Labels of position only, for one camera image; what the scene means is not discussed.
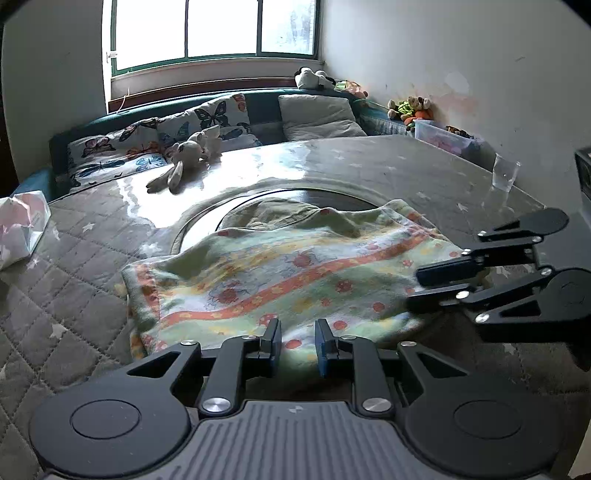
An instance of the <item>colorful towel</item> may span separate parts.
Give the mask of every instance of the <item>colorful towel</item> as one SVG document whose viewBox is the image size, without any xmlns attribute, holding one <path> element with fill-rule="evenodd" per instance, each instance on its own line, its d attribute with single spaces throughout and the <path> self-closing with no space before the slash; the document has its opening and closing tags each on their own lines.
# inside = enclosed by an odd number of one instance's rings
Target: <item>colorful towel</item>
<svg viewBox="0 0 591 480">
<path fill-rule="evenodd" d="M 336 335 L 399 341 L 427 317 L 404 309 L 416 267 L 460 249 L 402 200 L 363 212 L 267 199 L 173 257 L 127 265 L 129 306 L 147 353 L 185 339 L 217 348 L 281 320 L 280 372 L 316 368 L 314 321 Z"/>
</svg>

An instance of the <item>teddy bear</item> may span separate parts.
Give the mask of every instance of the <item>teddy bear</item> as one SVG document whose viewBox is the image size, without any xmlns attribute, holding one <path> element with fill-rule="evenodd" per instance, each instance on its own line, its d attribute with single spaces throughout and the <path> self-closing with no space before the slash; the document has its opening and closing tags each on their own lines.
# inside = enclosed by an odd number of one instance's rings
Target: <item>teddy bear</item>
<svg viewBox="0 0 591 480">
<path fill-rule="evenodd" d="M 324 70 L 312 72 L 308 67 L 302 67 L 295 73 L 295 84 L 305 90 L 334 90 L 336 81 L 329 77 Z"/>
<path fill-rule="evenodd" d="M 408 126 L 414 118 L 425 120 L 432 120 L 433 113 L 430 110 L 431 100 L 423 97 L 410 96 L 407 100 L 401 102 L 399 105 L 394 100 L 388 101 L 388 118 L 395 120 L 399 118 Z"/>
</svg>

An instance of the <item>gray ribbed cover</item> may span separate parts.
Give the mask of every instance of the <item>gray ribbed cover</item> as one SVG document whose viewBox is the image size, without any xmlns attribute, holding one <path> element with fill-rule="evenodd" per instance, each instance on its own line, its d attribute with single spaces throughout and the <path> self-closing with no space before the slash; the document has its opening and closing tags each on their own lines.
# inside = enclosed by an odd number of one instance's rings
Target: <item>gray ribbed cover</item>
<svg viewBox="0 0 591 480">
<path fill-rule="evenodd" d="M 250 401 L 238 415 L 202 422 L 179 455 L 139 478 L 438 480 L 453 477 L 421 463 L 388 422 L 362 419 L 344 402 Z M 50 476 L 47 480 L 56 479 Z"/>
</svg>

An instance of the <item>plastic storage box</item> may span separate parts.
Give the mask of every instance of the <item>plastic storage box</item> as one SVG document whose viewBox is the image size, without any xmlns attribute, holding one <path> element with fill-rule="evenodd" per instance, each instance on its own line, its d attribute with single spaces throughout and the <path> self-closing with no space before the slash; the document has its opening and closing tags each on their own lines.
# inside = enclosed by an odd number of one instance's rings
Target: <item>plastic storage box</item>
<svg viewBox="0 0 591 480">
<path fill-rule="evenodd" d="M 470 147 L 473 148 L 476 145 L 474 139 L 452 134 L 443 128 L 437 127 L 431 121 L 415 120 L 414 125 L 414 138 L 435 145 L 458 157 L 463 157 L 463 154 Z"/>
</svg>

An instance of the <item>window frame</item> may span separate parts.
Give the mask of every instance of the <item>window frame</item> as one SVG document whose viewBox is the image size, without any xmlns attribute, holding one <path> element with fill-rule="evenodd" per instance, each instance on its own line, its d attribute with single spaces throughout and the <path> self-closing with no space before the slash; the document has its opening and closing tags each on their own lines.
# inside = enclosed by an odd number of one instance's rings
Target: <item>window frame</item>
<svg viewBox="0 0 591 480">
<path fill-rule="evenodd" d="M 200 57 L 189 56 L 189 1 L 185 0 L 185 19 L 184 19 L 184 57 L 171 60 L 160 60 L 151 63 L 145 63 L 143 65 L 137 65 L 134 67 L 128 67 L 126 69 L 117 68 L 117 58 L 111 59 L 111 76 L 123 75 L 124 73 L 138 72 L 140 70 L 150 69 L 153 67 L 161 67 L 165 65 L 175 65 L 181 63 L 187 63 L 196 60 L 216 60 L 216 59 L 232 59 L 232 58 L 282 58 L 282 59 L 306 59 L 306 60 L 317 60 L 319 53 L 319 39 L 320 39 L 320 4 L 322 0 L 316 0 L 316 9 L 314 12 L 314 38 L 312 44 L 312 54 L 306 55 L 303 53 L 284 53 L 284 52 L 273 52 L 273 51 L 262 51 L 262 6 L 264 0 L 258 1 L 258 15 L 256 19 L 256 52 L 255 53 L 228 53 L 221 55 L 204 55 Z M 112 0 L 111 8 L 111 51 L 117 50 L 116 43 L 116 27 L 117 27 L 117 0 Z"/>
</svg>

